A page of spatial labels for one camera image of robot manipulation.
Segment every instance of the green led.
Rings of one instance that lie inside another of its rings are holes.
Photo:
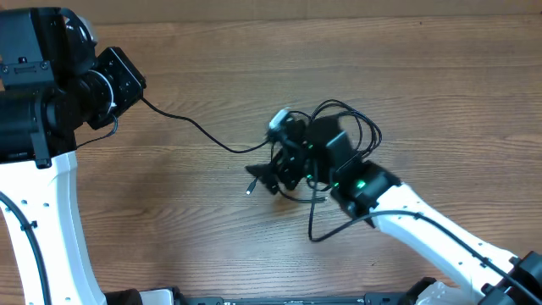
[[[365,181],[359,180],[359,181],[357,182],[356,187],[357,187],[358,189],[362,189],[366,184],[367,184],[367,183],[365,183]]]

